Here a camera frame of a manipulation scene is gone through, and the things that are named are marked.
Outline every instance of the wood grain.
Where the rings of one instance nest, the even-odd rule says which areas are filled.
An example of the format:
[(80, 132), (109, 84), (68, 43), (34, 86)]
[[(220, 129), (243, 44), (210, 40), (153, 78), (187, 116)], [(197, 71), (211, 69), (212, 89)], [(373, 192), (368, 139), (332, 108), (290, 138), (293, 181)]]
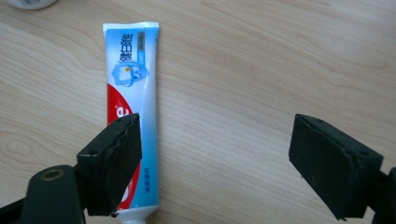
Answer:
[(137, 21), (161, 25), (161, 208), (148, 223), (337, 223), (289, 163), (296, 113), (384, 155), (385, 173), (395, 166), (392, 0), (2, 1), (0, 206), (40, 170), (74, 165), (105, 127), (102, 24)]

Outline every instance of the toothpaste tube crimped end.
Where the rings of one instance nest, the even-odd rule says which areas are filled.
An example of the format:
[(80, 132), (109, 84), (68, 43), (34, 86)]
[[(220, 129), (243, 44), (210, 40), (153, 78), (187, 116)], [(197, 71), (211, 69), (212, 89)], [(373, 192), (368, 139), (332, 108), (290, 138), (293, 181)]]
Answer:
[(107, 123), (140, 115), (143, 158), (125, 190), (117, 218), (145, 223), (158, 208), (158, 158), (155, 61), (158, 22), (107, 23), (103, 26), (107, 67)]

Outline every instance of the blue logo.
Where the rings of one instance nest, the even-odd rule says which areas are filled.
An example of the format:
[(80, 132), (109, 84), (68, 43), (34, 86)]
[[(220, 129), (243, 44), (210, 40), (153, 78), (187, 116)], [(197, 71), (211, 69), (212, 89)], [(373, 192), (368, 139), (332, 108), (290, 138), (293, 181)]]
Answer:
[(113, 69), (111, 75), (116, 81), (116, 85), (130, 87), (134, 82), (146, 77), (147, 71), (137, 63), (119, 63)]

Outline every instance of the product label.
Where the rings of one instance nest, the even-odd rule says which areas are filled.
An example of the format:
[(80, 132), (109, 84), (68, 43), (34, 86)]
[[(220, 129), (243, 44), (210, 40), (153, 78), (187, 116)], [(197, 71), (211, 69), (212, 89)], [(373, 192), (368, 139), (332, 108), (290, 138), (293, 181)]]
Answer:
[(157, 27), (106, 27), (107, 123), (140, 115), (143, 158), (119, 209), (158, 205), (158, 158), (155, 101)]

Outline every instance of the white toothpaste tube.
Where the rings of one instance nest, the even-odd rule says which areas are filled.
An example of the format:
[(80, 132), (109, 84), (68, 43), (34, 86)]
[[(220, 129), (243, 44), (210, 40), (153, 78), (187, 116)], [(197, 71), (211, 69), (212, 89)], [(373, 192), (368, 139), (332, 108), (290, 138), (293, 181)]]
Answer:
[(119, 206), (122, 223), (146, 223), (159, 206), (155, 61), (158, 22), (103, 25), (107, 65), (107, 124), (140, 115), (143, 158)]

